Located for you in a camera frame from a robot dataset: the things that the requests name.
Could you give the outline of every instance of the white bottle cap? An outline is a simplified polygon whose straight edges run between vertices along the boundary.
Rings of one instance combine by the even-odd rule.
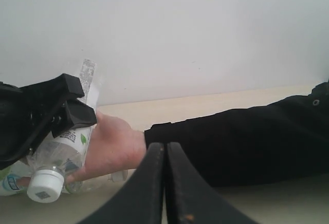
[[[36,171],[27,189],[27,195],[33,201],[41,203],[55,202],[61,195],[64,177],[53,170]]]
[[[113,182],[125,181],[128,177],[128,170],[118,171],[111,174]]]

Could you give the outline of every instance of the beige table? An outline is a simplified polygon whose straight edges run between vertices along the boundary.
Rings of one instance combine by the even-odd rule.
[[[180,121],[230,108],[265,105],[287,96],[308,94],[314,85],[104,106],[100,109],[144,130],[154,123]],[[0,223],[76,223],[110,199],[120,183],[80,196],[61,196],[52,204],[25,195],[0,197]],[[218,190],[242,212],[264,224],[329,223],[329,176]]]

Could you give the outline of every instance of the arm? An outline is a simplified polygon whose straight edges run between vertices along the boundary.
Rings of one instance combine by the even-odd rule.
[[[179,142],[212,186],[272,183],[329,172],[329,91],[267,106],[154,125],[152,142]]]

